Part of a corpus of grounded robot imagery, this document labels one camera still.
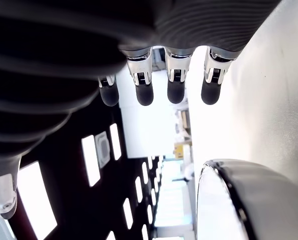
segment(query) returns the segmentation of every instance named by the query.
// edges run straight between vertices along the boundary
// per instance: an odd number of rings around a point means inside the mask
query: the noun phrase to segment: black ceiling
[[[115,161],[110,125],[116,123],[122,156]],[[101,179],[89,187],[83,159],[81,139],[107,132],[111,159],[100,169]],[[153,161],[149,184],[143,184],[142,162],[146,158],[128,159],[118,106],[108,107],[100,96],[86,108],[74,113],[69,122],[23,157],[21,167],[39,161],[48,197],[58,226],[48,235],[55,239],[105,240],[113,231],[116,240],[141,240],[143,224],[148,226],[147,205],[152,205],[149,192],[153,186],[157,161]],[[141,178],[143,200],[137,203],[135,179]],[[123,214],[123,202],[129,198],[133,225],[128,230]],[[10,220],[19,240],[36,240],[21,200]]]

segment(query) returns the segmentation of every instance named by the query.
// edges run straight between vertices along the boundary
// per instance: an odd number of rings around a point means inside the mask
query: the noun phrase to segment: robotic hand
[[[214,104],[230,64],[280,0],[38,2],[0,0],[0,216],[5,219],[16,210],[21,157],[91,103],[99,89],[104,103],[115,105],[114,74],[126,63],[139,103],[150,105],[151,48],[165,46],[167,94],[177,104],[194,50],[209,46],[201,97]]]

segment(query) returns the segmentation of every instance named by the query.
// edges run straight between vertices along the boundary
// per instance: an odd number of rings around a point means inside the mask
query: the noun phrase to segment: black fingertip
[[[168,80],[168,98],[173,104],[179,104],[184,98],[184,82]]]
[[[100,88],[101,98],[105,105],[113,107],[119,101],[119,91],[116,81],[112,86],[104,86]]]
[[[221,85],[216,82],[207,83],[205,78],[203,79],[201,98],[207,105],[215,104],[220,97]]]
[[[139,86],[135,86],[135,91],[137,94],[137,99],[139,104],[143,106],[148,106],[153,102],[153,87],[152,83],[149,85],[142,84]]]

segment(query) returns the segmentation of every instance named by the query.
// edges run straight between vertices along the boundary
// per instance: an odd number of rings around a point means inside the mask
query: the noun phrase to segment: white wall
[[[207,160],[234,158],[298,184],[298,0],[283,0],[260,27],[213,106],[200,98],[204,56],[196,50],[187,76],[196,176]]]
[[[154,100],[150,106],[138,103],[127,66],[117,73],[124,137],[128,158],[169,155],[174,149],[173,106],[167,97],[167,73],[152,73]]]

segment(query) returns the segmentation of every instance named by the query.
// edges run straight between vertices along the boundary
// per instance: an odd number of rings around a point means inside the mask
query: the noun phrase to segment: rectangular ceiling light
[[[157,200],[155,198],[155,191],[154,189],[151,190],[151,197],[152,197],[152,204],[155,206],[157,203]]]
[[[154,178],[154,189],[156,193],[159,192],[159,185],[156,177]]]
[[[149,164],[149,169],[152,169],[152,159],[151,159],[151,157],[148,157],[148,164]]]
[[[148,205],[148,220],[150,224],[152,224],[152,218],[152,208],[151,205]]]
[[[115,236],[114,236],[114,233],[112,231],[110,231],[110,233],[109,233],[106,240],[115,240]]]
[[[121,147],[120,147],[118,126],[116,123],[110,126],[110,132],[111,132],[111,139],[112,139],[112,145],[113,145],[114,159],[118,160],[121,156]]]
[[[138,203],[140,203],[143,197],[140,177],[137,177],[137,179],[135,179],[135,190],[137,191]]]
[[[157,180],[158,180],[158,182],[160,182],[160,173],[159,173],[159,170],[157,169],[155,172],[157,174]]]
[[[38,240],[43,240],[57,226],[45,189],[39,162],[21,169],[18,188],[25,212]]]
[[[149,240],[147,226],[145,224],[142,227],[142,239],[143,240]]]
[[[148,183],[148,170],[147,170],[147,165],[146,163],[142,163],[142,172],[143,172],[143,180],[144,180],[144,184]]]
[[[89,186],[94,186],[100,180],[97,152],[95,150],[94,136],[90,135],[82,139],[82,148],[85,167],[89,179]]]
[[[127,222],[127,227],[128,229],[131,229],[133,224],[133,218],[132,218],[130,202],[128,198],[126,198],[123,203],[123,211],[124,211],[125,220]]]

